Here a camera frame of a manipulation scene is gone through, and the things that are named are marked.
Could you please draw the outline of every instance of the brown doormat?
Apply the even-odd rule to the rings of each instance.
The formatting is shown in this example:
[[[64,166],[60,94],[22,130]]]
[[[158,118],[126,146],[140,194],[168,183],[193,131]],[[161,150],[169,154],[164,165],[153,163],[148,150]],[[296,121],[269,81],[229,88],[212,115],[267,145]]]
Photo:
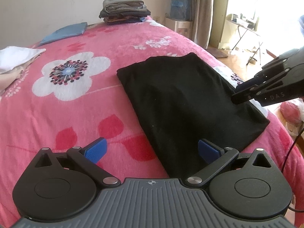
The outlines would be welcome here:
[[[206,51],[208,51],[211,55],[213,55],[215,58],[222,58],[222,57],[228,57],[227,54],[225,54],[224,52],[222,52],[221,50],[217,49],[217,48],[213,48],[213,47],[208,47],[206,49]]]

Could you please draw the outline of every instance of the gray curtain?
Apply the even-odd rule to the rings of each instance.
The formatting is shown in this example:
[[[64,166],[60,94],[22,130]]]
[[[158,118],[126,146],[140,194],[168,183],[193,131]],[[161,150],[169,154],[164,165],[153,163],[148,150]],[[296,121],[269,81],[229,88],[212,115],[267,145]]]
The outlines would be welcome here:
[[[213,15],[213,0],[192,0],[193,26],[190,39],[199,46],[208,47]]]

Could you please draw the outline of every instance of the white box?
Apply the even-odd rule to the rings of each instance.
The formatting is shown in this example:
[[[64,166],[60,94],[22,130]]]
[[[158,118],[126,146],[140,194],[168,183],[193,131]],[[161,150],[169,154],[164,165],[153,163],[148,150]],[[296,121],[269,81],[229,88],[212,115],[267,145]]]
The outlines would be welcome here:
[[[190,29],[192,26],[191,21],[179,21],[179,20],[166,18],[165,26],[187,38],[190,37]]]

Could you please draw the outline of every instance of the floral blanket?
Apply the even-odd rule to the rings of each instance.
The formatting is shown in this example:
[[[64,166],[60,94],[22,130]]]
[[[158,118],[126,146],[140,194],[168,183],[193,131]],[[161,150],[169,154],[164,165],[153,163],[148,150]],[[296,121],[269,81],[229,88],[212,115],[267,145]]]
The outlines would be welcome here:
[[[151,56],[194,52],[232,85],[241,81],[201,47],[150,19],[98,24],[82,36],[43,47],[46,52],[6,90],[0,102],[0,224],[5,227],[19,218],[12,200],[14,185],[42,147],[63,152],[101,136],[108,141],[108,151],[98,165],[121,181],[125,177],[167,177],[116,76],[117,69]],[[273,114],[259,109],[270,124],[245,152],[265,148],[281,166],[291,138]],[[304,209],[304,160],[296,148],[284,175],[296,195],[296,208]],[[304,222],[303,217],[297,214],[296,225]]]

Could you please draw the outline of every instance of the black pants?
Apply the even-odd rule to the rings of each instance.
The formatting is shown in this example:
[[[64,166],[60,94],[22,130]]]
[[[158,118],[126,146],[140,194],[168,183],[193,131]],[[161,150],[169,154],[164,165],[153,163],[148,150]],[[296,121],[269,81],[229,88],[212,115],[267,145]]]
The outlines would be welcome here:
[[[234,88],[194,53],[150,57],[117,76],[170,177],[187,178],[205,166],[200,139],[241,151],[269,124],[250,102],[233,104]]]

